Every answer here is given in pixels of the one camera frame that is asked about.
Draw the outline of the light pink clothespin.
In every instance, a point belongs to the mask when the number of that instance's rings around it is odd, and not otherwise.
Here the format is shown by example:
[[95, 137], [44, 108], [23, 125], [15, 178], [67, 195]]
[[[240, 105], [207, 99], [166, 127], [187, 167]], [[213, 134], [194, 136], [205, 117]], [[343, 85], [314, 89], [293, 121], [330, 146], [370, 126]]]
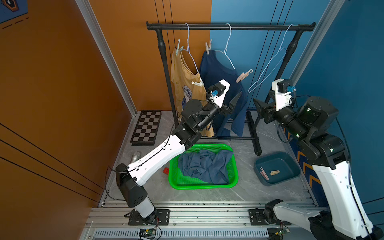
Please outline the light pink clothespin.
[[247, 78], [248, 75], [251, 74], [252, 72], [253, 72], [253, 69], [250, 69], [250, 70], [248, 70], [248, 71], [245, 72], [245, 73], [241, 73], [241, 74], [239, 75], [239, 77], [236, 79], [236, 82], [237, 82], [237, 83], [241, 82], [242, 80], [244, 80], [245, 78]]

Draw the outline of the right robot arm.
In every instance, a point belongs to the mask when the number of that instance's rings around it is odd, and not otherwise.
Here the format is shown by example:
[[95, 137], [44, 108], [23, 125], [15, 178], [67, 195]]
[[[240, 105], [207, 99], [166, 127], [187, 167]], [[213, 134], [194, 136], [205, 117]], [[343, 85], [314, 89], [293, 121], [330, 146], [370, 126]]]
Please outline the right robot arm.
[[332, 103], [310, 97], [298, 112], [292, 106], [279, 109], [276, 103], [254, 103], [261, 119], [266, 123], [277, 121], [297, 140], [320, 180], [329, 206], [326, 211], [311, 211], [276, 199], [265, 205], [266, 221], [292, 223], [318, 240], [382, 239], [383, 230], [370, 221], [358, 195], [347, 144], [327, 132], [339, 113]]

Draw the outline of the light blue t-shirt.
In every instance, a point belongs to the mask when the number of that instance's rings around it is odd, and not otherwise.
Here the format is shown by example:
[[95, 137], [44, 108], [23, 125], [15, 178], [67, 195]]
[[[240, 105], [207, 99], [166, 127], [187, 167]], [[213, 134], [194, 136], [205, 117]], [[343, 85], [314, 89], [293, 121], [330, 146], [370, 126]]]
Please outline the light blue t-shirt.
[[227, 185], [230, 183], [227, 164], [233, 155], [229, 150], [184, 153], [179, 157], [178, 167], [184, 176], [213, 185]]

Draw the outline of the cream yellow clothespin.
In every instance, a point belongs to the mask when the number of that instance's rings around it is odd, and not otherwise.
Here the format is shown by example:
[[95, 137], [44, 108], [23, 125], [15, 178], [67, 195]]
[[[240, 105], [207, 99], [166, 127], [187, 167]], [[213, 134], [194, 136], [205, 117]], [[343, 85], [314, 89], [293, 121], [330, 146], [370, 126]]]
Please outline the cream yellow clothespin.
[[277, 175], [277, 174], [279, 174], [279, 173], [280, 173], [279, 170], [271, 171], [271, 172], [270, 172], [270, 175], [271, 175], [271, 176], [274, 176], [274, 175]]

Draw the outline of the salmon pink clothespin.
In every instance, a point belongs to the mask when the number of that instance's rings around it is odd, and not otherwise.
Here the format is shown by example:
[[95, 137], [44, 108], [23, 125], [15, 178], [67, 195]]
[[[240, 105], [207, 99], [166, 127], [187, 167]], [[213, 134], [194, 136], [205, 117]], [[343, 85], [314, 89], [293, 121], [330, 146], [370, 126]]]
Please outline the salmon pink clothespin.
[[268, 181], [269, 180], [269, 176], [267, 175], [265, 170], [262, 167], [260, 167], [260, 170], [261, 170], [260, 174], [265, 178], [266, 181]]

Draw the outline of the light blue hanger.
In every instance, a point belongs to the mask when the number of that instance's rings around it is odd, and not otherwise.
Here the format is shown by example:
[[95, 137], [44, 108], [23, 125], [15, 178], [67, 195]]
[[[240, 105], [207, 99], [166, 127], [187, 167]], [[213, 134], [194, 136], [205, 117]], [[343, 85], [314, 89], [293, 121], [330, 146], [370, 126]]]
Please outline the light blue hanger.
[[294, 24], [290, 24], [288, 26], [288, 28], [286, 29], [286, 31], [284, 32], [284, 35], [283, 35], [283, 39], [282, 41], [280, 42], [280, 46], [277, 50], [277, 52], [271, 56], [270, 60], [268, 61], [267, 65], [265, 66], [265, 68], [260, 72], [260, 75], [258, 77], [258, 79], [253, 83], [251, 84], [251, 86], [249, 87], [248, 89], [248, 94], [250, 94], [251, 92], [253, 92], [257, 87], [259, 87], [271, 74], [272, 72], [276, 69], [277, 65], [275, 65], [275, 67], [272, 69], [272, 71], [267, 75], [265, 76], [265, 72], [267, 71], [269, 65], [271, 64], [272, 60], [282, 51], [287, 51], [286, 48], [283, 48], [283, 44], [284, 44], [284, 41], [285, 41], [285, 37], [286, 37], [286, 34], [287, 32], [290, 30], [290, 28], [293, 26]]

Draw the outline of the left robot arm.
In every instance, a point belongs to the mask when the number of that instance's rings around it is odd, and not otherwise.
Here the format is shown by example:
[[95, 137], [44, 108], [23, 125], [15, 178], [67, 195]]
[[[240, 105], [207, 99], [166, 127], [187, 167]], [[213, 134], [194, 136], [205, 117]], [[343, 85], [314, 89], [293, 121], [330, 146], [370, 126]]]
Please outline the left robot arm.
[[123, 198], [144, 221], [151, 223], [157, 217], [157, 210], [144, 188], [147, 180], [171, 159], [196, 144], [202, 137], [201, 132], [217, 115], [231, 114], [241, 96], [238, 93], [229, 105], [222, 102], [224, 93], [210, 97], [205, 105], [200, 100], [190, 100], [181, 113], [181, 123], [161, 144], [136, 162], [119, 164], [115, 168], [116, 183]]

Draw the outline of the navy blue t-shirt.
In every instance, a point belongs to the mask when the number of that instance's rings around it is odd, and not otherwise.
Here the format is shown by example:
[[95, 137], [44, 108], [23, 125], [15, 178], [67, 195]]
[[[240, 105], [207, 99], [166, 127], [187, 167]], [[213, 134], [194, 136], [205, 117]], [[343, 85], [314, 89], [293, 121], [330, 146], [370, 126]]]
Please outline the navy blue t-shirt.
[[203, 53], [202, 62], [200, 66], [200, 75], [205, 84], [206, 90], [215, 85], [221, 80], [225, 80], [230, 84], [229, 91], [226, 93], [224, 104], [229, 105], [230, 101], [241, 93], [240, 98], [237, 101], [234, 111], [228, 115], [218, 115], [213, 121], [213, 130], [217, 137], [229, 137], [231, 133], [235, 133], [237, 136], [243, 136], [248, 94], [242, 83], [237, 83], [236, 80], [239, 77], [237, 71], [233, 68], [227, 68], [222, 65], [216, 57], [214, 51], [210, 51], [209, 54]]

